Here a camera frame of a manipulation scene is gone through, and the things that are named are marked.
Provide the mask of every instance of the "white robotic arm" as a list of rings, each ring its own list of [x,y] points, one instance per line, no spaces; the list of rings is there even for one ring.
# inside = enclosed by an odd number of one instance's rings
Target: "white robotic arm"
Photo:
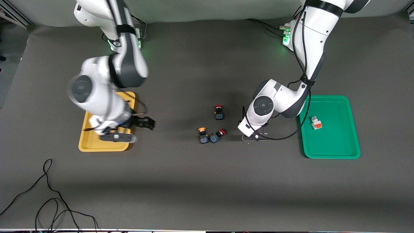
[[[110,56],[85,60],[80,73],[69,84],[67,90],[69,98],[78,107],[93,114],[89,123],[101,136],[109,134],[119,125],[124,128],[137,126],[152,130],[155,122],[149,117],[134,116],[134,111],[127,102],[115,92],[119,88],[139,87],[148,77],[148,67],[136,43],[137,37],[128,7],[123,0],[79,0],[78,2],[82,2],[79,4],[81,9],[87,8],[88,11],[77,15],[78,10],[75,9],[77,19],[80,15],[87,15],[86,12],[88,14],[93,12],[93,17],[88,19],[93,18],[94,24],[105,28],[103,31],[107,31],[107,36],[114,34],[121,46],[117,53]],[[128,142],[135,140],[131,135],[126,139],[129,140]]]
[[[294,51],[303,75],[297,91],[270,79],[260,83],[253,94],[246,117],[238,129],[246,136],[262,127],[277,111],[286,118],[296,117],[303,109],[306,96],[316,81],[324,61],[325,41],[338,22],[344,9],[355,13],[370,0],[301,0],[303,9],[298,19],[285,24],[290,32],[283,44]]]

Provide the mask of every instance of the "yellow tray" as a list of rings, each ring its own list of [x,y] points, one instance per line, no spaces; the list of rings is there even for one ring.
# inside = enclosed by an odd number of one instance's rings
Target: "yellow tray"
[[[129,101],[128,104],[132,109],[135,109],[135,93],[127,92],[130,96],[126,95],[123,92],[117,92],[124,100]],[[82,152],[109,152],[109,151],[124,151],[128,149],[129,143],[121,142],[108,142],[102,141],[99,139],[98,134],[95,131],[84,131],[83,129],[90,128],[89,118],[92,116],[89,112],[85,113],[85,118],[83,119],[82,131],[80,133],[79,139],[79,150]],[[120,132],[123,132],[125,129],[120,127]],[[126,129],[125,133],[131,133],[130,129]]]

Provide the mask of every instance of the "green tray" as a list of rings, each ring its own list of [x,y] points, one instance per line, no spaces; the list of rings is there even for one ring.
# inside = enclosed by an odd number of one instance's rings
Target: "green tray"
[[[308,98],[299,115],[302,122]],[[322,128],[314,130],[311,117],[322,122]],[[361,155],[355,123],[348,98],[342,95],[313,95],[308,116],[303,124],[303,149],[309,158],[357,159]]]

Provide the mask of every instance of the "black velcro band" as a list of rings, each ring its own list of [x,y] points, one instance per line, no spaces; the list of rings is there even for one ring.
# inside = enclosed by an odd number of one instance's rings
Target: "black velcro band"
[[[116,53],[109,55],[108,58],[108,67],[109,67],[109,75],[111,77],[111,81],[117,86],[118,88],[125,88],[118,80],[118,75],[116,74],[115,67],[113,66],[112,60]]]
[[[305,7],[309,6],[309,7],[316,7],[322,10],[326,10],[336,16],[338,16],[339,18],[341,17],[342,13],[344,12],[343,9],[341,9],[340,7],[329,3],[329,2],[324,2],[324,1],[320,1],[320,0],[306,0],[305,2]]]
[[[303,83],[305,83],[306,85],[310,86],[310,87],[312,87],[313,84],[315,84],[315,80],[309,80],[309,79],[305,78],[305,75],[302,75],[301,81]]]
[[[117,25],[116,26],[116,31],[118,32],[118,35],[121,33],[132,33],[135,34],[135,29],[133,27],[131,27],[128,24],[123,24],[123,25]]]

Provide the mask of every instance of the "table surface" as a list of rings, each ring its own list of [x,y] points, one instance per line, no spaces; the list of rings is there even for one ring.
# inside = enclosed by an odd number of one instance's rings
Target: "table surface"
[[[271,21],[275,25],[287,19]],[[29,28],[29,40],[0,112],[0,209],[54,158],[51,185],[101,228],[220,231],[414,231],[414,41],[406,12],[340,19],[325,46],[314,95],[344,95],[361,147],[357,160],[304,157],[300,133],[243,142],[242,105],[258,84],[297,80],[293,53],[248,21],[154,23],[143,54],[150,77],[137,92],[157,121],[129,151],[78,150],[84,111],[66,95],[86,58],[109,54],[98,28]],[[226,119],[214,120],[224,105]],[[226,128],[200,145],[197,128]],[[298,126],[279,117],[266,128]],[[33,228],[55,194],[42,180],[0,217],[1,228]],[[54,206],[40,214],[47,227]],[[77,216],[82,228],[91,219]],[[69,216],[61,228],[74,228]]]

